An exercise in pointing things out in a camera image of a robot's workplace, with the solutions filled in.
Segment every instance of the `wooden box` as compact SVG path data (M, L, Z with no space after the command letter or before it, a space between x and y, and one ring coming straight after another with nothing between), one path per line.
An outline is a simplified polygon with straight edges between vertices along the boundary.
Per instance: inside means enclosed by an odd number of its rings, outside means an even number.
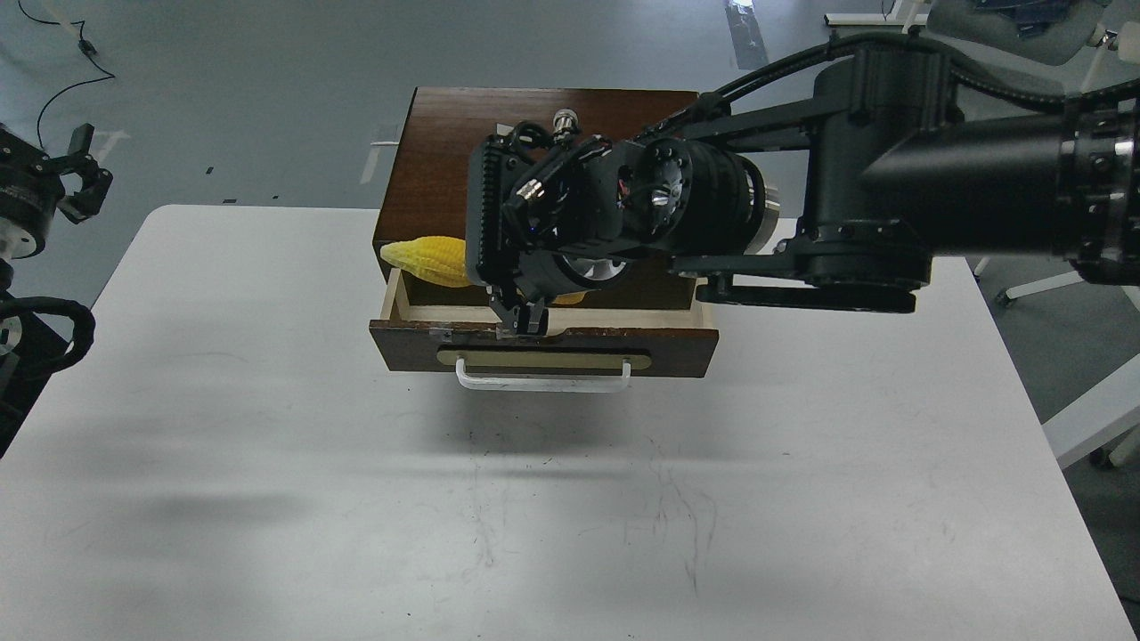
M467 160L497 124L548 123L570 107L586 132L620 139L694 99L687 91L418 88L376 222L377 259L385 243L463 237ZM552 308L543 338L498 338L481 287L440 287L381 267L388 289L369 330L392 371L451 371L461 355L487 372L594 374L628 359L634 375L703 376L718 339L693 282L659 262L633 266L619 286L577 306Z

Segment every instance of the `drawer handle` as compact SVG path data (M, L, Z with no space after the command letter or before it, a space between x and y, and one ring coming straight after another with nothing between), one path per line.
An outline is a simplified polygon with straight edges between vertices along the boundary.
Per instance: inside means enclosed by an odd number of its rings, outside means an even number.
M474 390L612 393L629 387L632 371L633 367L629 365L629 359L627 358L621 362L620 376L577 376L568 379L551 376L472 376L467 374L467 359L463 356L455 359L455 375L459 379L459 384Z

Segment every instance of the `cable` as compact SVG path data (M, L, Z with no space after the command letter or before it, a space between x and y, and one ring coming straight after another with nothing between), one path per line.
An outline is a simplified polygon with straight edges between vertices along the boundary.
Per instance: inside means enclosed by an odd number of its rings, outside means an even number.
M836 58L849 56L862 44L882 44L901 49L929 51L947 56L955 66L971 73L972 75L986 80L991 83L1003 84L985 70L977 60L968 57L958 49L938 42L937 40L918 39L902 33L860 33L847 38L834 38L824 44L805 49L798 54L792 54L787 58L776 60L766 67L758 68L717 89L730 103L756 91L765 84L771 84L781 78L791 75L798 71L823 64Z
M73 300L50 297L14 298L0 301L0 318L33 313L71 318L74 324L72 347L60 356L32 363L27 367L21 366L17 376L25 380L43 379L71 367L87 356L95 343L95 316L91 315L91 310L87 306Z
M35 23L39 23L39 24L48 24L48 25L58 25L59 24L58 22L41 21L40 18L36 18L36 17L32 16L31 14L27 13L27 10L24 9L24 1L23 0L16 0L16 6L19 7L19 13L24 14L24 16L27 17L27 19L30 19L32 22L35 22ZM39 140L41 149L43 148L43 136L40 132L40 123L43 121L43 113L48 111L48 106L50 106L51 103L54 103L56 100L56 98L58 98L59 96L63 96L64 94L66 94L67 91L74 89L76 87L82 87L84 84L95 84L96 82L103 82L104 80L111 80L113 78L116 78L115 74L113 74L109 71L103 68L103 66L100 66L99 63L95 62L95 58L91 57L91 56L96 55L97 51L95 50L95 46L92 46L90 41L88 41L87 39L83 38L83 27L87 26L87 21L75 21L75 22L70 23L70 24L79 25L79 50L80 50L80 52L83 54L83 57L87 58L87 62L91 63L91 65L93 65L95 68L97 68L100 72L103 72L104 75L103 75L103 78L96 78L96 79L92 79L92 80L84 80L82 82L76 82L74 84L68 84L67 87L64 87L63 89L60 89L59 91L57 91L55 96L48 98L47 103L43 103L43 108L40 109L40 115L35 116L35 139Z
M523 136L530 138L530 144L523 143ZM511 130L511 136L507 139L507 146L520 156L529 159L530 152L527 147L549 149L554 146L554 137L537 122L524 120L514 125L514 129Z
M1062 113L1065 111L1065 97L1051 94L1034 94L1020 91L1009 86L995 84L983 79L964 73L961 70L950 70L960 84L969 87L994 98L1000 98L1019 107L1040 113ZM1088 94L1081 95L1080 100L1085 102Z
M507 230L515 236L515 240L523 246L534 246L532 236L536 232L531 227L526 214L530 208L530 200L522 195L522 189L515 190L520 185L526 186L531 182L538 185L549 185L552 179L567 165L571 163L581 164L605 149L610 148L610 140L602 136L591 136L585 141L578 144L572 149L554 147L548 154L531 165L515 180L511 187L512 193L504 201L500 211L506 222Z

